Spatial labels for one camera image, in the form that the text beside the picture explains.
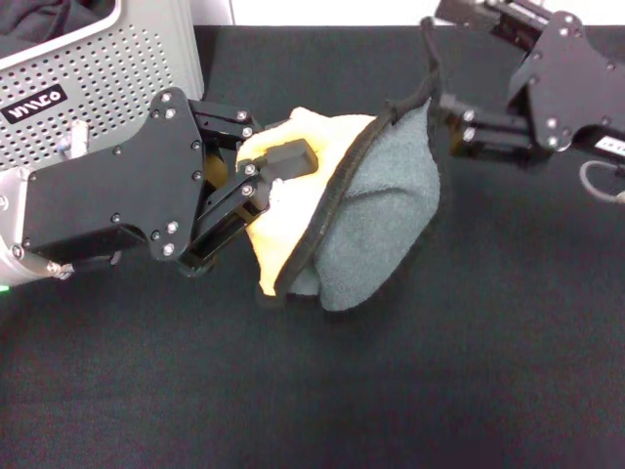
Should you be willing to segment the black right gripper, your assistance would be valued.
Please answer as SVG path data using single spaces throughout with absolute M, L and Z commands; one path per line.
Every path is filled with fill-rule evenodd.
M 624 65 L 591 46 L 574 14 L 553 14 L 524 0 L 441 0 L 435 17 L 522 50 L 534 47 L 509 88 L 509 109 L 525 111 L 527 119 L 454 95 L 439 98 L 452 156 L 528 165 L 534 144 L 549 152 L 574 147 L 624 161 Z

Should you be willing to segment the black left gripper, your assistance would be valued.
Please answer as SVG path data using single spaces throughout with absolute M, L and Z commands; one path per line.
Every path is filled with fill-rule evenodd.
M 201 138 L 239 147 L 262 130 L 248 109 L 164 90 L 127 141 L 35 172 L 27 251 L 66 264 L 145 247 L 157 261 L 181 262 L 204 186 Z

